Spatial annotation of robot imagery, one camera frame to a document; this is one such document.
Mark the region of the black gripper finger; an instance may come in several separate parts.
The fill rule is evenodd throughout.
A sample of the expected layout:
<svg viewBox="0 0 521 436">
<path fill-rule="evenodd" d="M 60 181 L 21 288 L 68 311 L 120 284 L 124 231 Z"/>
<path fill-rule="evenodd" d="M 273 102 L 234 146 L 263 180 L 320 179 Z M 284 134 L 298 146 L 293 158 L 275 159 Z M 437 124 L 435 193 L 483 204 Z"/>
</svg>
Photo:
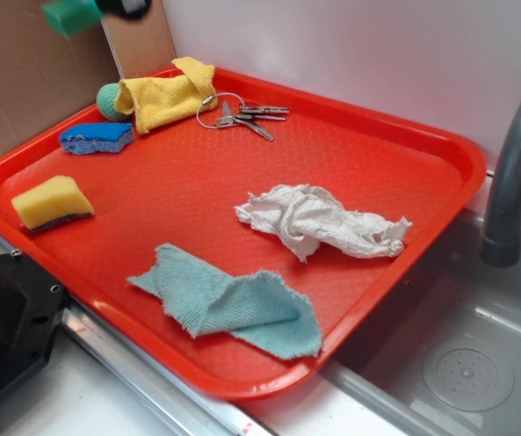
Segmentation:
<svg viewBox="0 0 521 436">
<path fill-rule="evenodd" d="M 125 20 L 141 20 L 151 9 L 151 0 L 96 0 L 98 8 L 108 15 Z"/>
</svg>

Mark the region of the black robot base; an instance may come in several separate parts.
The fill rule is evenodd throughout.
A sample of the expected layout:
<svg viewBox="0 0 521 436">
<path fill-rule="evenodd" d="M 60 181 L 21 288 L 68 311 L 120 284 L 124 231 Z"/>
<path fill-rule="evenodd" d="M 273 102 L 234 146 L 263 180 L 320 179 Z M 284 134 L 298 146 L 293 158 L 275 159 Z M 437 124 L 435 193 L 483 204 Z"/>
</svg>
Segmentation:
<svg viewBox="0 0 521 436">
<path fill-rule="evenodd" d="M 0 398 L 49 362 L 66 290 L 30 256 L 0 254 Z"/>
</svg>

